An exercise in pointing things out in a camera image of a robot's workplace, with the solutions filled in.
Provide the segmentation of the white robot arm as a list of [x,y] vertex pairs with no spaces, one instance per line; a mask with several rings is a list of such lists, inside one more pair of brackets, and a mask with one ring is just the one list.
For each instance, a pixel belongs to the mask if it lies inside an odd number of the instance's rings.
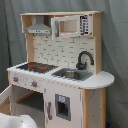
[[38,128],[28,115],[10,116],[0,113],[0,128]]

